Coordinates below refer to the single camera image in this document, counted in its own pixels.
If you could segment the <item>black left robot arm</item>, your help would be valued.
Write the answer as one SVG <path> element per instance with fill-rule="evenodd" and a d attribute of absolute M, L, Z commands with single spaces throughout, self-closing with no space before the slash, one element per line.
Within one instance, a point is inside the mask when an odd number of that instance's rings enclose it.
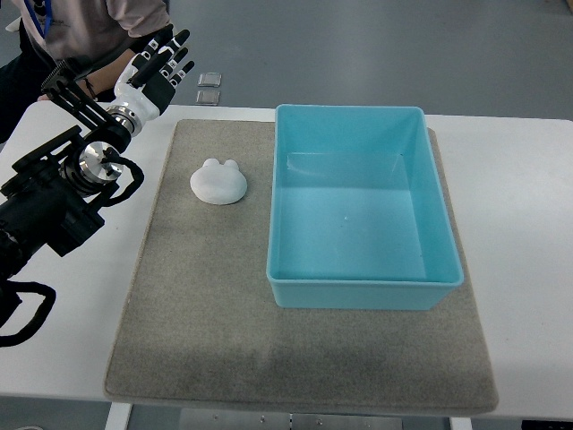
<path fill-rule="evenodd" d="M 21 304 L 21 294 L 43 298 L 30 321 L 4 335 L 4 348 L 22 344 L 46 321 L 56 292 L 35 281 L 14 281 L 42 246 L 64 256 L 104 225 L 99 210 L 131 197 L 144 175 L 122 157 L 133 128 L 88 98 L 77 80 L 90 72 L 87 57 L 61 61 L 42 85 L 44 94 L 89 129 L 76 125 L 13 164 L 15 176 L 1 187 L 1 322 L 7 323 Z"/>

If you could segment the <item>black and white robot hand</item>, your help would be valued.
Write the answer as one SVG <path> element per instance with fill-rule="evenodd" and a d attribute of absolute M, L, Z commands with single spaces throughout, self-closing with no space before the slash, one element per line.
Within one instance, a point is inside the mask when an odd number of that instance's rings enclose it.
<path fill-rule="evenodd" d="M 162 115 L 194 68 L 189 38 L 189 30 L 175 33 L 171 25 L 159 31 L 120 74 L 110 106 L 131 110 L 142 123 Z"/>

